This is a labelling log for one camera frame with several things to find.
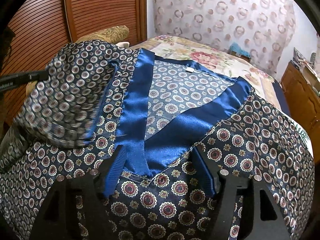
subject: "wooden cabinet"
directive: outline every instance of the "wooden cabinet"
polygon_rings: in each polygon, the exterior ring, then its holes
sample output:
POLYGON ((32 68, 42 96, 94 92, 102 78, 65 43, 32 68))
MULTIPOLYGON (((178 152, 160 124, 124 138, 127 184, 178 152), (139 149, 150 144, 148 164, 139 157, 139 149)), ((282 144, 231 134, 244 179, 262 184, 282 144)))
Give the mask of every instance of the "wooden cabinet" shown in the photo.
POLYGON ((308 133, 315 163, 320 161, 320 100, 301 72, 289 62, 281 80, 291 117, 308 133))

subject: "metal pin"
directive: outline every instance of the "metal pin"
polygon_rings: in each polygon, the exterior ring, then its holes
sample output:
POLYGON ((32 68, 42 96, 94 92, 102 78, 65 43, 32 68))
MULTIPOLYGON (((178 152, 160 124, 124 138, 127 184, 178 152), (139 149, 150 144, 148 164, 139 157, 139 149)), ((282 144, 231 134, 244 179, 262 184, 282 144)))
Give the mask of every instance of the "metal pin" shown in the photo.
POLYGON ((223 176, 227 176, 229 174, 229 171, 227 170, 221 170, 220 171, 220 174, 223 175, 223 176))
POLYGON ((96 175, 99 171, 97 169, 92 169, 89 172, 91 175, 96 175))
POLYGON ((57 181, 63 181, 64 180, 64 176, 63 175, 59 175, 58 177, 57 177, 57 181))
POLYGON ((253 178, 256 180, 256 181, 261 181, 262 178, 260 175, 254 175, 253 178))

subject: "blue satin lining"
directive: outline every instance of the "blue satin lining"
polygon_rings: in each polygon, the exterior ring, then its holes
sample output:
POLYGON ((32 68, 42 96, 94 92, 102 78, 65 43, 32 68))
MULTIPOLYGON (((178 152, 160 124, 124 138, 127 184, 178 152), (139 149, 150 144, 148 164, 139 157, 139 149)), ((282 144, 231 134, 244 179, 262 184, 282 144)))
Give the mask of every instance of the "blue satin lining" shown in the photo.
POLYGON ((133 77, 127 87, 116 132, 115 148, 121 144, 127 152, 124 170, 149 178, 163 171, 194 143, 201 141, 217 122, 228 119, 235 113, 245 102, 250 89, 251 85, 241 77, 228 78, 192 60, 163 59, 155 56, 153 52, 141 49, 133 77), (189 66, 235 84, 210 103, 179 114, 144 141, 154 60, 189 66))
POLYGON ((124 170, 134 174, 148 171, 144 156, 144 135, 148 116, 148 97, 152 82, 155 54, 141 49, 133 76, 122 103, 122 114, 116 131, 115 146, 123 145, 127 152, 124 170))

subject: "blue item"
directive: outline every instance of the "blue item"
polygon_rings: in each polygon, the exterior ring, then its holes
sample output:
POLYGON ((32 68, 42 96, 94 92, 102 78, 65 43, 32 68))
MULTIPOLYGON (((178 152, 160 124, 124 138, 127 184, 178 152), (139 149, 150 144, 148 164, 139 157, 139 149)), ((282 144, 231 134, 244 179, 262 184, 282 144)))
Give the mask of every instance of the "blue item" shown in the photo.
POLYGON ((124 146, 127 151, 125 169, 134 174, 149 170, 144 152, 139 149, 144 149, 145 130, 140 128, 145 128, 147 121, 154 57, 155 54, 151 51, 146 49, 140 51, 122 104, 122 114, 116 131, 115 148, 118 145, 124 146))
POLYGON ((238 45, 238 43, 235 43, 235 42, 232 43, 231 46, 230 46, 230 51, 234 51, 234 52, 236 52, 238 54, 241 54, 243 56, 251 58, 250 53, 245 51, 245 50, 243 50, 243 49, 241 49, 241 47, 238 45))
POLYGON ((198 180, 202 182, 202 187, 204 189, 204 193, 206 196, 214 197, 216 195, 215 190, 215 178, 211 175, 208 170, 208 167, 205 165, 203 158, 201 157, 200 153, 194 147, 192 149, 192 164, 196 169, 196 176, 198 180))
POLYGON ((279 101, 282 112, 284 112, 287 116, 291 117, 289 106, 288 106, 287 101, 285 99, 283 90, 280 87, 280 84, 275 80, 272 83, 272 86, 273 86, 273 89, 275 90, 275 93, 276 93, 277 99, 279 101))
POLYGON ((127 159, 127 152, 124 148, 121 148, 115 161, 113 162, 110 170, 105 178, 104 195, 110 196, 115 192, 115 188, 118 184, 119 177, 122 173, 125 161, 127 159))

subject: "floral bedspread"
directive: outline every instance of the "floral bedspread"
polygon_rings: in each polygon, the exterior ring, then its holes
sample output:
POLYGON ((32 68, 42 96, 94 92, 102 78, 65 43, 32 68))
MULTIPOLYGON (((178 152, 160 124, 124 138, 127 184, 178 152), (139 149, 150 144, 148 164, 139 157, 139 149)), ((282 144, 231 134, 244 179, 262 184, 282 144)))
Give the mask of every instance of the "floral bedspread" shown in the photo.
POLYGON ((145 48, 164 58, 194 60, 215 73, 228 77, 241 76, 257 91, 257 94, 281 110, 271 76, 255 68, 243 59, 234 57, 209 46, 175 36, 161 35, 131 47, 145 48))

